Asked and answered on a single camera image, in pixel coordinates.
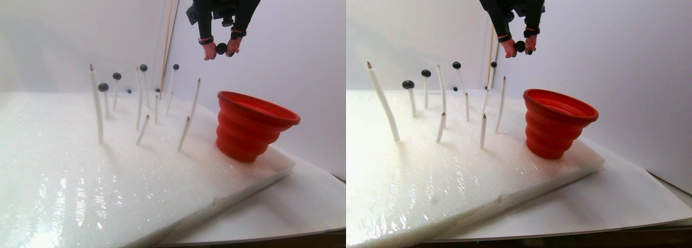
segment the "red collapsible cup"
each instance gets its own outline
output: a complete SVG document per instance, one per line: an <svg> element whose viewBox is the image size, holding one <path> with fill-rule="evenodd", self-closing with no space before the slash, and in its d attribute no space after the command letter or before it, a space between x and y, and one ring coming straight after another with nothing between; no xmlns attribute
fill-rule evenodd
<svg viewBox="0 0 692 248"><path fill-rule="evenodd" d="M545 159L563 156L581 130L598 119L591 105L548 90L524 91L526 145Z"/></svg>
<svg viewBox="0 0 692 248"><path fill-rule="evenodd" d="M217 97L217 146L240 162L254 162L281 132L301 122L291 110L255 97L227 91Z"/></svg>

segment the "white wall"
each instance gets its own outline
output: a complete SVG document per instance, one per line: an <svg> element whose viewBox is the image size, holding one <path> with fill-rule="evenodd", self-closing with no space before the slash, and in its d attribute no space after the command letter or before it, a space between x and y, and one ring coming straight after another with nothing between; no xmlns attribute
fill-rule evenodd
<svg viewBox="0 0 692 248"><path fill-rule="evenodd" d="M422 88L423 69L433 74L430 88L439 90L438 63L451 89L459 85L454 61L462 63L467 88L486 85L491 23L478 0L346 0L346 5L348 89L372 88L365 61L386 90L401 89L405 80Z"/></svg>
<svg viewBox="0 0 692 248"><path fill-rule="evenodd" d="M88 92L97 81L134 87L134 67L158 85L170 0L0 0L0 90Z"/></svg>
<svg viewBox="0 0 692 248"><path fill-rule="evenodd" d="M584 137L692 192L690 0L545 0L545 8L538 51L499 58L495 85L507 76L509 97L544 88L590 103L600 117ZM523 28L520 19L511 26Z"/></svg>
<svg viewBox="0 0 692 248"><path fill-rule="evenodd" d="M346 177L344 95L344 0L262 0L240 53L204 61L197 24L181 0L166 71L166 86L178 63L173 90L192 100L201 77L199 103L218 111L217 93L239 92L289 108L301 124L282 133L275 146L339 177ZM215 20L216 43L230 28Z"/></svg>

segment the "styrofoam block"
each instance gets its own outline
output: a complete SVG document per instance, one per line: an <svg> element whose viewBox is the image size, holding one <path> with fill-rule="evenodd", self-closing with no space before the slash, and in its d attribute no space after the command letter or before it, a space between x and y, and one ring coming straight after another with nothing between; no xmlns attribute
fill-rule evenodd
<svg viewBox="0 0 692 248"><path fill-rule="evenodd" d="M484 91L470 92L470 122L463 95L447 94L447 128L435 142L442 113L440 95L417 117L408 93L386 92L400 142L374 91L347 91L347 246L411 246L446 230L489 218L511 206L579 179L603 166L603 157L576 140L557 160L527 149L523 100L505 99L495 134L499 94L487 107L487 132L480 149Z"/></svg>
<svg viewBox="0 0 692 248"><path fill-rule="evenodd" d="M109 96L99 145L91 93L0 93L0 246L155 245L294 165L271 147L252 164L225 156L217 115L202 106L177 152L192 106L177 100L158 124L144 108L151 120L136 146L137 102L125 96L116 112Z"/></svg>

